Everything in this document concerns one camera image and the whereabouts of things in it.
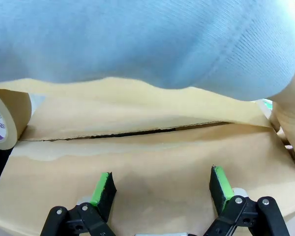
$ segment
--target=screw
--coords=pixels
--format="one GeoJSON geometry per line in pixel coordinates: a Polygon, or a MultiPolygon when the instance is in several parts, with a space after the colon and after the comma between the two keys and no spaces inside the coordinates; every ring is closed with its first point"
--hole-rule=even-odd
{"type": "Polygon", "coordinates": [[[235,199],[235,202],[236,202],[237,204],[241,204],[241,203],[242,203],[242,199],[241,199],[241,198],[236,198],[236,199],[235,199]]]}
{"type": "Polygon", "coordinates": [[[268,199],[263,199],[263,200],[262,200],[262,203],[263,203],[264,205],[269,205],[269,200],[268,200],[268,199]]]}

